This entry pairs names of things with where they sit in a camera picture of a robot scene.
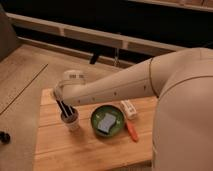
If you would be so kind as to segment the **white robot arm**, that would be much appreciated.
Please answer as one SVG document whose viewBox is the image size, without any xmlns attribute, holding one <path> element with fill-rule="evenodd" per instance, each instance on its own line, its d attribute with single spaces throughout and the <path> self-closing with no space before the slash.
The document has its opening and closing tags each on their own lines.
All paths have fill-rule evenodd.
<svg viewBox="0 0 213 171">
<path fill-rule="evenodd" d="M 68 108 L 150 96 L 152 171 L 213 171 L 213 49 L 156 56 L 90 83 L 68 70 L 53 89 Z"/>
</svg>

